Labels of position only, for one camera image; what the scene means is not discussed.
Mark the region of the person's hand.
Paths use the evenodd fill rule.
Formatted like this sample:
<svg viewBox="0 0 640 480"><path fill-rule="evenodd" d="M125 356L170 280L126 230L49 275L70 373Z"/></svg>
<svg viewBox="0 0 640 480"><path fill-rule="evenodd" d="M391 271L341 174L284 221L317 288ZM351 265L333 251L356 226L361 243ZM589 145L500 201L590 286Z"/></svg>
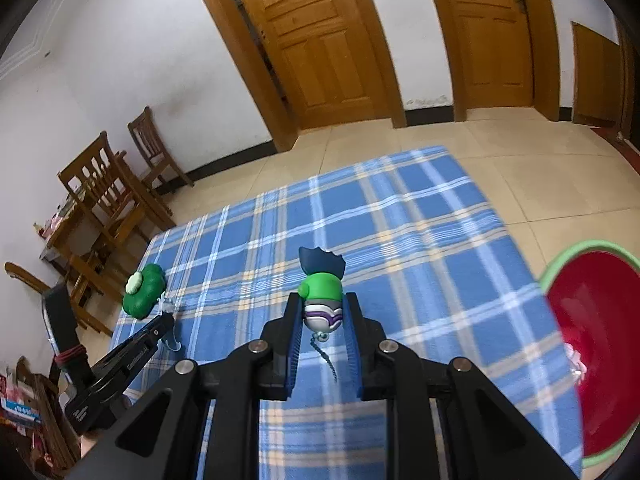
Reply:
<svg viewBox="0 0 640 480"><path fill-rule="evenodd" d="M79 438L80 442L80 456L85 457L91 449L96 445L96 442L100 440L102 436L101 430L89 431L83 434Z"/></svg>

